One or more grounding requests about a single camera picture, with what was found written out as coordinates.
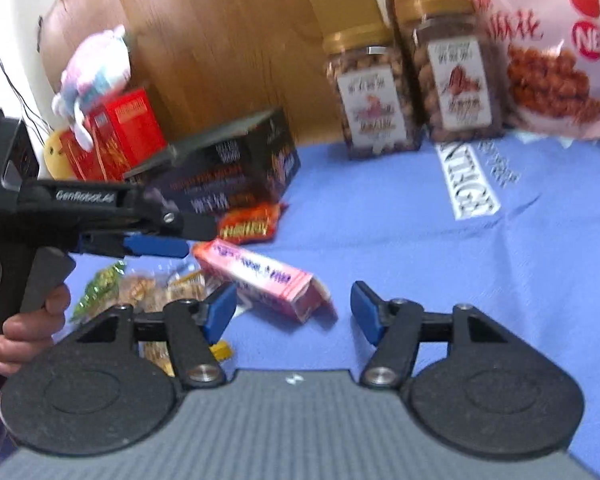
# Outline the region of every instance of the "plush toy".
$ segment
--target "plush toy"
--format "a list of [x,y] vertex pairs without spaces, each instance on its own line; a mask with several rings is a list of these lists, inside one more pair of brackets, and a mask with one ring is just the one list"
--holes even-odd
[[93,34],[84,40],[60,78],[53,112],[69,121],[75,139],[87,152],[93,149],[84,117],[98,104],[123,91],[131,77],[129,37],[123,26]]
[[74,170],[62,149],[60,134],[64,130],[56,130],[45,141],[45,165],[54,180],[75,180]]

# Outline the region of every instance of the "jar of nuts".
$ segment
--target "jar of nuts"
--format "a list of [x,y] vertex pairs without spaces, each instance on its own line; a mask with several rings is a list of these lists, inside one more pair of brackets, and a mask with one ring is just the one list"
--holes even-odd
[[413,54],[431,140],[501,137],[494,48],[471,0],[408,0],[396,17]]
[[327,37],[323,47],[349,155],[367,158],[419,149],[402,56],[391,30],[384,23],[350,28]]

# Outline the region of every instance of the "human hand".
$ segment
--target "human hand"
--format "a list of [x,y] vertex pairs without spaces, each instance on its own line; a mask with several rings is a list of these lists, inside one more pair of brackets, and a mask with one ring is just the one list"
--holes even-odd
[[64,326],[64,311],[71,297],[66,285],[46,298],[44,307],[27,314],[16,314],[4,322],[0,335],[0,375],[16,373],[24,363],[53,345],[52,335]]

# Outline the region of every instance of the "black box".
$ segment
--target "black box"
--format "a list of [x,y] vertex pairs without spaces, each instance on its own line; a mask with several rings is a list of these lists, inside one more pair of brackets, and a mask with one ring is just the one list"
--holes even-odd
[[222,213],[280,200],[300,168],[281,108],[205,130],[125,173],[180,210]]

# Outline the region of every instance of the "wooden panel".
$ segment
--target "wooden panel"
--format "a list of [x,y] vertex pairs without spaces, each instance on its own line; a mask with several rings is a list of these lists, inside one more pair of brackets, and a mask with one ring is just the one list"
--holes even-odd
[[[347,3],[353,11],[343,12]],[[132,81],[148,85],[169,140],[282,105],[307,143],[340,135],[323,32],[373,16],[376,0],[58,0],[41,53],[57,89],[79,43],[122,23],[136,37]]]

